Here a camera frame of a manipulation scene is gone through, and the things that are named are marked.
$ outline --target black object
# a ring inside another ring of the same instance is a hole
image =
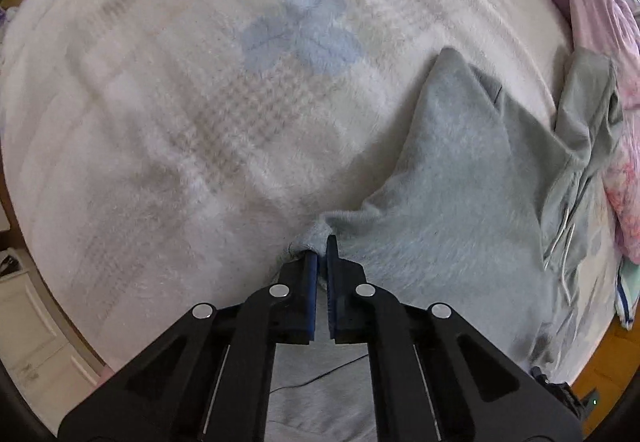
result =
[[[313,340],[317,274],[318,257],[307,253],[242,305],[196,305],[71,411],[58,438],[262,440],[275,345]]]
[[[60,440],[263,440],[275,343],[313,340],[318,268],[306,253],[242,305],[196,305],[69,413]],[[402,305],[339,258],[335,237],[326,271],[332,337],[369,346],[381,442],[582,440],[578,406],[567,408],[447,305]]]
[[[0,440],[2,442],[56,442],[38,419],[0,363]]]
[[[4,257],[4,260],[0,262],[0,278],[12,275],[18,271],[20,271],[20,262],[11,255],[7,255]]]
[[[546,391],[562,402],[578,419],[587,420],[593,409],[600,401],[598,390],[591,390],[582,400],[579,400],[572,391],[571,387],[566,383],[554,384],[549,382],[548,377],[542,373],[537,366],[531,369],[531,376],[546,388]]]

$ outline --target pink blanket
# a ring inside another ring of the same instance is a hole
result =
[[[620,246],[640,263],[640,31],[625,0],[553,1],[571,19],[575,47],[607,54],[616,62],[625,129],[604,183],[618,215]]]

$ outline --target bed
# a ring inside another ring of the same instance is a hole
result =
[[[319,212],[378,188],[443,46],[552,126],[572,50],[552,0],[309,1],[26,0],[12,22],[7,185],[51,292],[112,368],[193,303],[245,299]],[[286,34],[300,7],[322,44]],[[614,227],[598,183],[555,380],[610,323]]]

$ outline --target silver pin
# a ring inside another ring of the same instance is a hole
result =
[[[369,283],[361,283],[356,287],[356,294],[362,297],[371,297],[376,293],[376,288]]]
[[[287,295],[289,295],[289,287],[278,283],[276,285],[273,285],[269,289],[269,294],[271,294],[273,297],[286,297]]]
[[[436,305],[431,307],[431,313],[440,319],[447,319],[451,317],[451,309],[444,303],[436,303]]]
[[[200,303],[199,305],[193,307],[191,313],[196,319],[206,319],[210,317],[211,314],[213,314],[213,307],[211,305],[208,305],[207,303]]]

